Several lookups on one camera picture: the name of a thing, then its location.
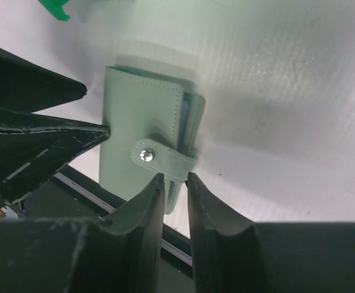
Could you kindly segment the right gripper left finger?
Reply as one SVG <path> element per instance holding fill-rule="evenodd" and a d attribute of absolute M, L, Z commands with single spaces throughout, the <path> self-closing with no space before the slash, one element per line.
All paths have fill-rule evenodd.
<path fill-rule="evenodd" d="M 165 183 L 101 220 L 0 220 L 0 292 L 156 292 Z"/>

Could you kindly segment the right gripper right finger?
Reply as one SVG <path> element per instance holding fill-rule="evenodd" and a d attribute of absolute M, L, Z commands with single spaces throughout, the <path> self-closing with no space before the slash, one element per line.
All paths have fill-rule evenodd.
<path fill-rule="evenodd" d="M 186 186 L 196 292 L 355 292 L 355 222 L 254 222 Z"/>

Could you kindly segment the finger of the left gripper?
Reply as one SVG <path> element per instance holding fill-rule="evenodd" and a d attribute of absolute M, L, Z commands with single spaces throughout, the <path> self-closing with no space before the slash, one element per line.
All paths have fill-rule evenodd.
<path fill-rule="evenodd" d="M 0 206 L 27 198 L 108 137 L 103 125 L 0 108 Z"/>
<path fill-rule="evenodd" d="M 86 86 L 0 48 L 0 107 L 37 112 L 83 98 Z"/>

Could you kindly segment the green plastic bin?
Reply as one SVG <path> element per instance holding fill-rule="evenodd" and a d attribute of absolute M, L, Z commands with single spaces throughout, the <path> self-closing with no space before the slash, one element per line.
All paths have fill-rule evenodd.
<path fill-rule="evenodd" d="M 67 15 L 63 6 L 69 0 L 38 0 L 39 3 L 57 20 L 68 21 L 70 16 Z"/>

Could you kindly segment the sage green card holder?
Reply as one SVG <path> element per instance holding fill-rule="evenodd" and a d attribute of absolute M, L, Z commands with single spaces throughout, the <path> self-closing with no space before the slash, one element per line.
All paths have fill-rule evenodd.
<path fill-rule="evenodd" d="M 171 214 L 181 185 L 197 162 L 194 143 L 205 99 L 182 79 L 124 66 L 106 67 L 99 185 L 129 201 L 157 173 L 165 178 Z"/>

